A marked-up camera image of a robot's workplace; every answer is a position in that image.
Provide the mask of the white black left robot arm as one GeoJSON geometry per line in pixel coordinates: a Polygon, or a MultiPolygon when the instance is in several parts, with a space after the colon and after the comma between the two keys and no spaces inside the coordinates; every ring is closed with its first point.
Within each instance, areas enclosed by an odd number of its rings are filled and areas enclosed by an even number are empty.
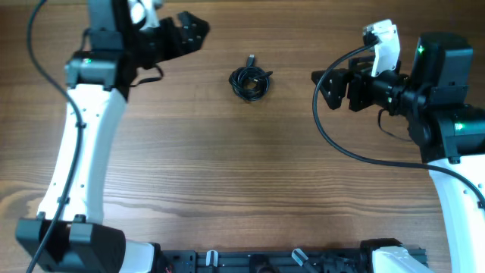
{"type": "Polygon", "coordinates": [[[156,243],[128,240],[103,223],[103,190],[112,141],[140,85],[139,69],[200,50],[210,26],[187,11],[159,19],[160,1],[90,1],[89,26],[66,64],[66,120],[55,171],[34,218],[17,224],[28,270],[172,272],[156,243]]]}

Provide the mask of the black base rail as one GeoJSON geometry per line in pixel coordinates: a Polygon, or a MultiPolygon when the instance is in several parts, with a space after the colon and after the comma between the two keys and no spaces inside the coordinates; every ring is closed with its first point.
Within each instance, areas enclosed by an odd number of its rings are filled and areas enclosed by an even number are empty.
{"type": "MultiPolygon", "coordinates": [[[[169,264],[166,272],[182,273],[249,273],[255,263],[266,263],[279,272],[306,272],[292,257],[290,251],[283,252],[219,252],[216,262],[207,262],[207,253],[193,250],[164,251],[169,264]]],[[[370,272],[371,257],[359,249],[328,249],[307,251],[309,264],[317,272],[370,272]]]]}

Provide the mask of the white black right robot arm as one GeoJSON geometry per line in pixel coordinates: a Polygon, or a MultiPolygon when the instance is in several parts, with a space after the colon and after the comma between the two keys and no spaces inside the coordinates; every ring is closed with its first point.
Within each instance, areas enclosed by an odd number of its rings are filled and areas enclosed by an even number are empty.
{"type": "Polygon", "coordinates": [[[452,270],[484,270],[484,111],[469,105],[468,74],[473,49],[454,33],[421,34],[410,74],[398,58],[382,66],[386,48],[398,49],[394,35],[366,33],[364,44],[315,71],[314,96],[331,109],[349,100],[352,111],[378,105],[408,121],[408,134],[440,199],[452,270]]]}

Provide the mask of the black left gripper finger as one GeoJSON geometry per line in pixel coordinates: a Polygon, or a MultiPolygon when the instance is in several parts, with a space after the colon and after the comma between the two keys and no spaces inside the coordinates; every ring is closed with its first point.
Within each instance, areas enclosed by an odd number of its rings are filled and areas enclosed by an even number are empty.
{"type": "Polygon", "coordinates": [[[166,60],[196,52],[202,48],[203,42],[204,38],[202,36],[188,39],[173,39],[166,45],[166,60]]]}
{"type": "Polygon", "coordinates": [[[201,46],[210,31],[209,23],[188,11],[177,15],[181,26],[176,31],[176,44],[182,46],[201,46]]]}

